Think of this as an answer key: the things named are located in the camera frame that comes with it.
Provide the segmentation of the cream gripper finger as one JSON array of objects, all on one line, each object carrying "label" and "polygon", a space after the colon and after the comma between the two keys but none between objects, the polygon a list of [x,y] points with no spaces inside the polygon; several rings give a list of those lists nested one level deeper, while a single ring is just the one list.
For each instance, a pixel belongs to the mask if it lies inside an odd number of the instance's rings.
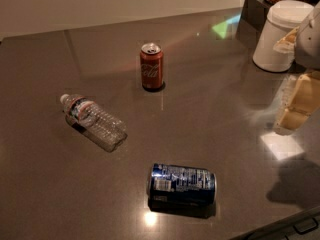
[{"label": "cream gripper finger", "polygon": [[298,30],[299,28],[295,27],[289,31],[275,43],[273,50],[282,54],[293,54]]},{"label": "cream gripper finger", "polygon": [[274,132],[291,135],[319,108],[320,72],[311,71],[300,76],[289,76],[275,118]]}]

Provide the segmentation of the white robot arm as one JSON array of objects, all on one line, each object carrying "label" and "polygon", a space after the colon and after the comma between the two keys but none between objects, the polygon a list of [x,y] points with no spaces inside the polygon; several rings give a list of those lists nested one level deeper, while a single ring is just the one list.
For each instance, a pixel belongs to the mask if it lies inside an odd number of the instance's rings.
[{"label": "white robot arm", "polygon": [[299,77],[287,79],[273,126],[275,133],[290,135],[320,107],[320,2],[273,49],[292,54],[296,63],[307,69]]}]

